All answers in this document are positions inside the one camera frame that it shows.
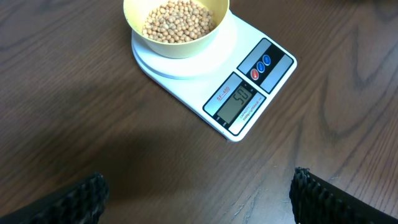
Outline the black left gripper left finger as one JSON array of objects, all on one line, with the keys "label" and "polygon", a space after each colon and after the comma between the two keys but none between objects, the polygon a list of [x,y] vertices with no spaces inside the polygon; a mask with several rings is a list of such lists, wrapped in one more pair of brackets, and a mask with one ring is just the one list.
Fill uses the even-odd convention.
[{"label": "black left gripper left finger", "polygon": [[1,224],[97,224],[108,199],[109,185],[95,172],[1,217]]}]

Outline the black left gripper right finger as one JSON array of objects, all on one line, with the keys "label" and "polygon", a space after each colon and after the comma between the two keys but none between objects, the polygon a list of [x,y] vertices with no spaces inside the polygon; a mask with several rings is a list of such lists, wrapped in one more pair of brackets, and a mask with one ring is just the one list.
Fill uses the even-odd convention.
[{"label": "black left gripper right finger", "polygon": [[296,167],[289,198],[295,223],[299,224],[397,224],[394,218]]}]

